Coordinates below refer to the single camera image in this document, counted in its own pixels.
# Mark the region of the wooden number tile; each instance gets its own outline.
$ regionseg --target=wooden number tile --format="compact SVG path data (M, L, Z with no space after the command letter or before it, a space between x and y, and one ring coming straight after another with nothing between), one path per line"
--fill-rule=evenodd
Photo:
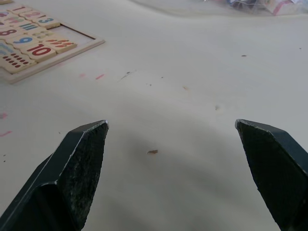
M7 56L19 52L11 45L6 44L3 40L0 40L0 56Z
M14 27L0 28L0 39L10 39L24 34L22 31Z
M55 36L56 34L44 28L43 30L36 30L33 33L29 33L29 35L33 36L38 41L42 42L43 40L46 40L47 37Z
M19 51L2 56L0 59L1 65L11 74L15 74L36 64L34 60L31 60L25 54L21 54Z
M0 0L0 5L11 3L11 2L13 2L13 0Z
M26 7L26 6L17 6L17 7L12 7L8 9L8 11L12 12L13 14L19 14L19 13L28 12L31 10L32 10L31 8Z
M6 28L6 27L9 27L10 25L8 25L7 23L2 23L0 22L0 29L1 28Z
M13 45L16 49L21 49L38 43L39 41L30 35L20 35L6 40L6 43Z
M42 62L57 55L57 52L43 43L37 43L22 48L21 53L28 55L36 62Z
M20 17L26 18L26 20L33 20L36 18L41 18L46 16L46 14L40 12L40 11L28 11L24 13L19 14Z
M30 21L26 20L25 18L15 15L13 17L3 19L2 22L7 23L10 26L16 26L16 25L23 24L25 22L30 22Z
M42 26L46 29L61 26L59 21L57 21L57 20L55 20L55 19L53 19L52 17L49 17L49 16L34 19L33 22L39 24L40 26Z
M24 32L25 34L31 34L34 33L35 31L41 31L45 29L30 21L26 21L25 23L18 24L14 27Z
M57 51L57 53L69 51L77 46L76 43L60 36L48 37L47 39L42 41L42 43L46 46L49 46L50 48L53 48Z
M16 15L8 11L0 11L0 22L2 22L4 19L7 19L13 16L16 16Z

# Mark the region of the blue number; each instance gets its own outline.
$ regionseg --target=blue number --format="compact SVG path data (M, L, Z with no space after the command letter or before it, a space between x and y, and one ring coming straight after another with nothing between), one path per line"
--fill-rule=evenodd
M46 20L39 20L39 23L47 23L47 22L51 22L51 21L53 21L53 19L52 18L48 18Z
M31 42L33 39L30 37L25 37L25 38L21 38L19 41L15 41L13 43L15 44L19 44L19 43L27 43L27 42Z

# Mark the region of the brown speck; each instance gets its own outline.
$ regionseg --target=brown speck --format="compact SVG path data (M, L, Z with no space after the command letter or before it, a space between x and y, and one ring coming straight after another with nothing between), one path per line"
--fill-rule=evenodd
M147 154L152 154L152 155L154 155L154 154L156 154L156 153L158 153L158 150L152 150L152 151L148 151L148 152L147 152Z

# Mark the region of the white table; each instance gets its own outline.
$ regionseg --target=white table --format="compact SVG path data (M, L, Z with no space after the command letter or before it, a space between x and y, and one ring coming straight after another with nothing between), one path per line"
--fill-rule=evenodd
M0 137L0 213L68 131L107 119L85 231L279 230L234 122L282 128L307 149L307 17L180 18L125 0L26 3L107 42L0 84L8 115L0 133L12 131Z

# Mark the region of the pink mark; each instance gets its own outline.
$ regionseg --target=pink mark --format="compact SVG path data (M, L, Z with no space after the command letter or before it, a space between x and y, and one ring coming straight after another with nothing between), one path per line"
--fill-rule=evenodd
M5 119L6 117L8 117L8 114L6 113L0 114L0 119Z
M5 133L3 133L3 134L0 134L0 137L6 136L6 135L8 135L8 134L10 134L10 133L12 133L12 131L7 131L7 132L5 132Z
M98 80L98 79L102 78L104 75L105 75L105 74L102 74L102 75L96 77L95 79Z

